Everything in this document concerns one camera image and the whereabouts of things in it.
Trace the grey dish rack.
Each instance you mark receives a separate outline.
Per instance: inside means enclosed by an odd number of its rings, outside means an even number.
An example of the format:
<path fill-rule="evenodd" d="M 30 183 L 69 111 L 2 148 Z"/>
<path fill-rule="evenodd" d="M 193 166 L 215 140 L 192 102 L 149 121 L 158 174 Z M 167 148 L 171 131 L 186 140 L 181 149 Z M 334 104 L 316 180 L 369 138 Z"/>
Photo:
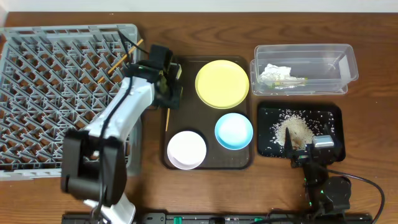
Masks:
<path fill-rule="evenodd" d="M 125 64 L 108 71 L 141 40 L 139 31 L 3 27 L 1 37 L 1 180 L 59 177 L 66 131 L 84 128 L 116 96 Z"/>

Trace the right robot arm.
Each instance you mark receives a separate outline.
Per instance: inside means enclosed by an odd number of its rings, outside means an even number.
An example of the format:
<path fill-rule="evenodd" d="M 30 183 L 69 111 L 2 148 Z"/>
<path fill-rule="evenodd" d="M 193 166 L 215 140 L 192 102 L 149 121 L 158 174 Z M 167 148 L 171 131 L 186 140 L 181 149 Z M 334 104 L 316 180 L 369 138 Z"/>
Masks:
<path fill-rule="evenodd" d="M 294 150 L 289 129 L 285 129 L 284 157 L 293 168 L 301 167 L 305 177 L 306 197 L 310 202 L 307 215 L 312 220 L 325 215 L 343 214 L 350 208 L 351 182 L 343 176 L 329 176 L 327 166 L 342 160 L 342 143 L 324 125 L 323 134 L 314 136 L 304 150 Z"/>

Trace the clear plastic bin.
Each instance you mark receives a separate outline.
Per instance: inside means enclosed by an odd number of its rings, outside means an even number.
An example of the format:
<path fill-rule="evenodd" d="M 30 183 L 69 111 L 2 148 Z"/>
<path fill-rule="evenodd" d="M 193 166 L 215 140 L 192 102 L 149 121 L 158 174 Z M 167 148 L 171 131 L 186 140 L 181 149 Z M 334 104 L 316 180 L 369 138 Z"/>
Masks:
<path fill-rule="evenodd" d="M 290 75 L 307 78 L 305 86 L 270 89 L 276 81 L 261 81 L 267 64 L 290 67 Z M 348 44 L 258 45 L 251 61 L 251 88 L 257 96 L 344 95 L 348 83 L 359 78 L 352 46 Z"/>

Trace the white napkin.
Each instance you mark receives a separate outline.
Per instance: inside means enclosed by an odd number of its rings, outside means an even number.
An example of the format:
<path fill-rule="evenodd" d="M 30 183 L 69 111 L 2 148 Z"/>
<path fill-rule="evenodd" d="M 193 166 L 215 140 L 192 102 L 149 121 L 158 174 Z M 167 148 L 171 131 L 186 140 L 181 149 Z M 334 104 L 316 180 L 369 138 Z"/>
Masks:
<path fill-rule="evenodd" d="M 277 66 L 268 63 L 264 71 L 260 74 L 261 81 L 280 81 L 280 80 L 298 80 L 297 77 L 290 75 L 291 68 L 285 66 Z"/>

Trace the brown serving tray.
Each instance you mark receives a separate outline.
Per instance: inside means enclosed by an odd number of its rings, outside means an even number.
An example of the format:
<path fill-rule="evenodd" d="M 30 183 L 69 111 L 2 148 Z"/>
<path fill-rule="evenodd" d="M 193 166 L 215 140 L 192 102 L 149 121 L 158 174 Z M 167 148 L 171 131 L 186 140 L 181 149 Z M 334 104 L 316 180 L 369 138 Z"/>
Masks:
<path fill-rule="evenodd" d="M 162 115 L 162 134 L 160 150 L 161 161 L 166 168 L 175 170 L 176 167 L 167 157 L 167 145 L 171 138 L 181 131 L 194 131 L 206 142 L 207 152 L 205 160 L 197 167 L 198 170 L 243 170 L 249 167 L 254 160 L 253 146 L 241 150 L 232 151 L 224 148 L 215 138 L 215 124 L 226 113 L 239 113 L 251 117 L 250 97 L 238 106 L 227 110 L 212 108 L 199 99 L 195 90 L 195 78 L 199 70 L 214 60 L 229 60 L 237 63 L 244 71 L 248 70 L 247 61 L 240 56 L 177 56 L 177 62 L 182 66 L 182 74 L 179 79 L 183 87 L 180 107 L 170 111 L 169 128 L 165 132 L 167 110 Z"/>

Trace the black waste tray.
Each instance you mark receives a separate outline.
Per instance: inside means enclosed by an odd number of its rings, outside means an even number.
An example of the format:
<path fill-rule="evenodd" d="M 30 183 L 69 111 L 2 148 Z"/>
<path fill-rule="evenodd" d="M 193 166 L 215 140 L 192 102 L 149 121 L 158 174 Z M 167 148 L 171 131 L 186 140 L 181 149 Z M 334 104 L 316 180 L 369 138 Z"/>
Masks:
<path fill-rule="evenodd" d="M 276 109 L 289 110 L 310 110 L 332 112 L 334 122 L 333 134 L 338 140 L 345 144 L 343 132 L 343 119 L 341 110 L 333 103 L 309 103 L 309 102 L 288 102 L 288 101 L 263 101 L 257 107 L 257 151 L 264 157 L 284 158 L 284 147 L 279 147 L 271 143 L 271 131 L 269 128 L 277 116 L 274 114 L 266 115 L 266 112 L 273 112 Z"/>

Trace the light blue bowl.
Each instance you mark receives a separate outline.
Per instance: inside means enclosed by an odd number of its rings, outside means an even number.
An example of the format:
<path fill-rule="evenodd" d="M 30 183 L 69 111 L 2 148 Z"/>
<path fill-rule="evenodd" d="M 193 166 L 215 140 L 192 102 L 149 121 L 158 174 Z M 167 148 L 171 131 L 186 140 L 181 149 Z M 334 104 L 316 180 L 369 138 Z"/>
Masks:
<path fill-rule="evenodd" d="M 250 120 L 239 113 L 223 115 L 215 124 L 215 138 L 224 148 L 237 151 L 245 148 L 254 135 Z"/>

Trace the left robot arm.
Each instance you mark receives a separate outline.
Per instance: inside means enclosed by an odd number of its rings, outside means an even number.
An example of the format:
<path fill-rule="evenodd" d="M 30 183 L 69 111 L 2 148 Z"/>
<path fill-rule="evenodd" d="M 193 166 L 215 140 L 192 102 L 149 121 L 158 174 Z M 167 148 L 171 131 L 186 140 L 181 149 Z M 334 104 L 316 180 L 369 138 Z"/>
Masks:
<path fill-rule="evenodd" d="M 178 63 L 131 64 L 103 112 L 84 129 L 65 133 L 60 188 L 94 206 L 90 213 L 64 214 L 62 223 L 133 222 L 135 207 L 124 193 L 129 168 L 125 142 L 149 106 L 178 108 L 181 73 Z"/>

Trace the yellow green snack wrapper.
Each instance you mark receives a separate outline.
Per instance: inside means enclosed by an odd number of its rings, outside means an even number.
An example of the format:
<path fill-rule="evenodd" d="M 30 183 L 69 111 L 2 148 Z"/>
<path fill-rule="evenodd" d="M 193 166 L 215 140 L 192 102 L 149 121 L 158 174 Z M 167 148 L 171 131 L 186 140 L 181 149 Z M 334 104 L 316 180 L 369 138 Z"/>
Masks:
<path fill-rule="evenodd" d="M 277 80 L 269 85 L 270 89 L 283 90 L 288 88 L 295 88 L 298 86 L 305 86 L 307 78 L 294 78 L 293 80 Z"/>

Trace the yellow plate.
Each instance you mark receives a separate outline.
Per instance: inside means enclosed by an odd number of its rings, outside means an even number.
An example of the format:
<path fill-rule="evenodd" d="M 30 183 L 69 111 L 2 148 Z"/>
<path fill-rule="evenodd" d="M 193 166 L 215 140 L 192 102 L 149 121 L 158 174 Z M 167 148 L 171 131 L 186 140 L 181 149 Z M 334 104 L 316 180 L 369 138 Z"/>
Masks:
<path fill-rule="evenodd" d="M 249 92 L 249 78 L 237 63 L 215 60 L 199 70 L 195 90 L 206 105 L 226 110 L 244 101 Z"/>

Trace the pile of white rice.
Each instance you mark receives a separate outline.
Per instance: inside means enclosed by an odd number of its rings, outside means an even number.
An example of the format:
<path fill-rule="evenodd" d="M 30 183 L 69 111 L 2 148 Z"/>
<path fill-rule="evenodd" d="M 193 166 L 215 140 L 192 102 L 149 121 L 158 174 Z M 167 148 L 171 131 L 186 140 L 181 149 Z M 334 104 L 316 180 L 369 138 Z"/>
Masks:
<path fill-rule="evenodd" d="M 334 132 L 334 116 L 332 112 L 310 111 L 310 110 L 283 110 L 276 109 L 266 112 L 266 115 L 274 114 L 276 121 L 272 122 L 271 143 L 279 147 L 285 144 L 285 130 L 288 128 L 292 147 L 294 150 L 304 150 L 307 144 L 312 142 L 313 137 L 323 134 L 325 124 Z"/>

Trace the pink bowl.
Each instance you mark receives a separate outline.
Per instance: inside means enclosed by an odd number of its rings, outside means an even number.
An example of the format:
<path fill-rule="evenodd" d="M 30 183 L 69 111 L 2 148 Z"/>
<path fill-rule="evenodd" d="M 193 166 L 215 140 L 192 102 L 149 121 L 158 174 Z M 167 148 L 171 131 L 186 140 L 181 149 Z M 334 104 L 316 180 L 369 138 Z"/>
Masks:
<path fill-rule="evenodd" d="M 167 145 L 167 157 L 178 169 L 191 170 L 198 167 L 206 157 L 205 140 L 196 132 L 181 131 Z"/>

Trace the wooden chopstick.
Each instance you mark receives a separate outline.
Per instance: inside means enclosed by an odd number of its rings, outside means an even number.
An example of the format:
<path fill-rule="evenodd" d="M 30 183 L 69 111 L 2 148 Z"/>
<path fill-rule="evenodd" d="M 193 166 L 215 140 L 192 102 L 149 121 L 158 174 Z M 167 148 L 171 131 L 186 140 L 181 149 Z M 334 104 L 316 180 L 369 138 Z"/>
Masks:
<path fill-rule="evenodd" d="M 140 46 L 142 43 L 144 43 L 144 39 L 141 39 L 137 42 L 137 45 Z M 130 54 L 132 54 L 136 49 L 138 49 L 138 47 L 131 47 L 128 51 L 128 53 L 126 55 L 124 55 L 123 57 L 121 57 L 121 59 L 119 59 L 119 61 L 113 66 L 111 67 L 111 69 L 108 71 L 108 75 L 110 73 L 112 73 L 116 68 L 119 67 L 119 64 L 121 64 L 122 62 L 124 62 L 124 60 L 127 58 L 127 56 L 129 56 Z M 105 80 L 105 77 L 101 77 L 97 82 L 101 83 L 102 81 Z"/>
<path fill-rule="evenodd" d="M 166 122 L 165 122 L 165 132 L 167 132 L 168 128 L 169 128 L 169 119 L 170 119 L 170 108 L 167 109 Z"/>

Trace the black rail front edge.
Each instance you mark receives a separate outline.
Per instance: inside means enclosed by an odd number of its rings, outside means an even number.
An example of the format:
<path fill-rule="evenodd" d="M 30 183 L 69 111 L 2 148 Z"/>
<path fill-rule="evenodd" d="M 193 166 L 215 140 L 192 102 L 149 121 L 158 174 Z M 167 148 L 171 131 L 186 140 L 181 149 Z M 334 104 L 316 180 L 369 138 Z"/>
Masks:
<path fill-rule="evenodd" d="M 306 224 L 306 223 L 372 223 L 369 215 L 323 216 L 312 220 L 294 214 L 272 213 L 270 215 L 167 215 L 164 213 L 147 213 L 141 218 L 128 220 L 128 223 L 141 224 Z"/>

